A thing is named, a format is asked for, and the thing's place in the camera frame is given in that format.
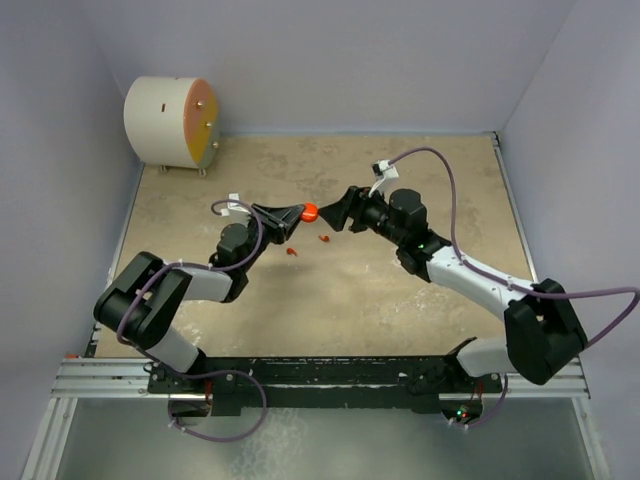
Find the orange earbud charging case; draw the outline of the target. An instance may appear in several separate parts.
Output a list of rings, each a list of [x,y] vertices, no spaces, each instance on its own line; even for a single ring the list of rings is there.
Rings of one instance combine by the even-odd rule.
[[[304,204],[304,210],[300,215],[300,219],[306,223],[312,223],[317,220],[319,216],[318,207],[310,202]]]

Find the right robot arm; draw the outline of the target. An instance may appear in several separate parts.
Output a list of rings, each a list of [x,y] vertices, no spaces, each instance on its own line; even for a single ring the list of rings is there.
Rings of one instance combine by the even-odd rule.
[[[337,202],[319,210],[336,232],[371,230],[396,247],[401,266],[424,281],[449,288],[503,321],[505,333],[472,339],[454,350],[446,383],[467,391],[481,376],[517,373],[547,383],[587,346],[588,340],[562,286],[539,284],[473,264],[453,243],[433,231],[418,192],[399,189],[390,197],[351,186]]]

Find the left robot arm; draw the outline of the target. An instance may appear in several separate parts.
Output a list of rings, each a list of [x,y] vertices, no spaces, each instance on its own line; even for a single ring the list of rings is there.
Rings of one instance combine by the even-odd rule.
[[[187,301],[235,301],[259,256],[289,240],[306,209],[249,205],[235,197],[214,202],[212,213],[228,223],[206,263],[166,262],[142,251],[96,301],[94,319],[118,342],[169,367],[182,391],[198,390],[206,378],[206,355],[172,326],[179,307]]]

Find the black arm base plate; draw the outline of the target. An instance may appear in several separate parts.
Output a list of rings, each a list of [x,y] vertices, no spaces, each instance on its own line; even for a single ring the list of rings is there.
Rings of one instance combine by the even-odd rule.
[[[499,393],[491,373],[473,378],[451,355],[374,357],[207,357],[204,372],[178,375],[149,362],[148,390],[172,400],[201,396],[213,416],[245,408],[403,409],[438,413],[455,399]]]

